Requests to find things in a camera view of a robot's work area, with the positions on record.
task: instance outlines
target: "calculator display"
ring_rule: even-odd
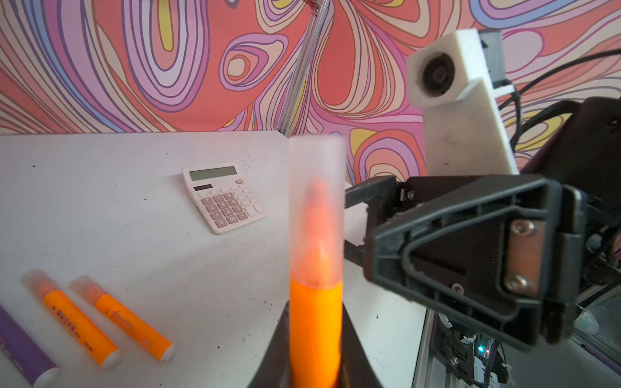
[[[231,166],[190,171],[190,178],[192,178],[193,181],[200,181],[202,179],[218,178],[219,176],[235,174],[237,174],[237,171],[235,167]]]

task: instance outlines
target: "psychedelic swirl pattern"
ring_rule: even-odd
[[[498,28],[518,88],[621,47],[618,0],[333,0],[295,96],[294,133],[341,136],[347,179],[424,175],[406,58],[456,29]],[[303,0],[0,0],[0,133],[271,130],[311,3]],[[525,119],[560,99],[621,96],[620,58],[547,79]],[[514,108],[501,111],[509,136]],[[567,119],[524,135],[523,166]]]

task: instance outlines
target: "calculator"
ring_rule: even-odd
[[[268,215],[239,171],[235,163],[210,163],[182,171],[192,202],[217,235]]]

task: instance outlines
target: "orange marker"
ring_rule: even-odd
[[[90,277],[80,276],[72,282],[71,288],[135,339],[156,359],[167,361],[175,353],[175,347],[171,341],[123,306]]]
[[[25,273],[22,284],[102,368],[111,368],[119,362],[121,350],[73,304],[45,272],[33,269]]]
[[[338,138],[290,144],[289,355],[294,388],[338,386],[345,159]]]

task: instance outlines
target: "white table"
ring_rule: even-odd
[[[288,300],[287,144],[279,132],[0,137],[0,303],[62,369],[55,387],[245,387]],[[185,166],[235,161],[269,216],[214,235]],[[364,205],[347,210],[361,243]],[[20,284],[45,270],[124,351],[101,370]],[[87,274],[175,343],[159,363],[68,289]],[[345,304],[385,387],[409,387],[425,308],[345,263]],[[28,387],[0,356],[0,386]]]

